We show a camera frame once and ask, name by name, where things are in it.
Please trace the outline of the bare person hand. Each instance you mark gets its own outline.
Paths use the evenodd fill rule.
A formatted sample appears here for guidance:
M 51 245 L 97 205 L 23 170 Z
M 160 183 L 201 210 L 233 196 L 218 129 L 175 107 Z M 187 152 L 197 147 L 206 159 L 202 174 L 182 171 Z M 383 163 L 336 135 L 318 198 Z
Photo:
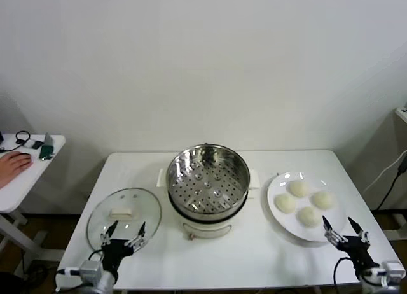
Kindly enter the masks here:
M 12 151 L 1 157 L 0 165 L 0 187 L 4 188 L 32 165 L 32 158 L 28 153 Z

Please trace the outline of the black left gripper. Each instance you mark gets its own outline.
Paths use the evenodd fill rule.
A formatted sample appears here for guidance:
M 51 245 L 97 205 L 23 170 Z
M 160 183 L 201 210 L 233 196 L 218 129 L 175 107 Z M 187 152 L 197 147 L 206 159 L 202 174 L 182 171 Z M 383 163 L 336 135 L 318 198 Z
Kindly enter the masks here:
M 103 253 L 102 266 L 105 271 L 110 272 L 113 276 L 118 275 L 121 261 L 128 256 L 132 256 L 134 252 L 140 250 L 146 243 L 144 239 L 146 222 L 142 224 L 137 235 L 127 241 L 124 239 L 111 239 L 117 225 L 118 220 L 100 235 Z

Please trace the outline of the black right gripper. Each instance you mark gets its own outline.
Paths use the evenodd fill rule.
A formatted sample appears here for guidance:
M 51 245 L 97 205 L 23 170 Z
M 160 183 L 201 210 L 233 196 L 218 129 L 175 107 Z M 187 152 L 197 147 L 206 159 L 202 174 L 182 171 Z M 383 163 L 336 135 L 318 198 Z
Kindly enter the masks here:
M 333 246 L 337 247 L 342 252 L 345 252 L 350 257 L 355 271 L 364 272 L 371 268 L 377 268 L 380 265 L 373 261 L 372 257 L 368 253 L 368 249 L 371 245 L 369 239 L 369 232 L 362 229 L 360 224 L 354 221 L 351 217 L 348 217 L 348 221 L 356 233 L 356 236 L 343 237 L 338 232 L 333 230 L 328 219 L 323 216 L 324 236 Z

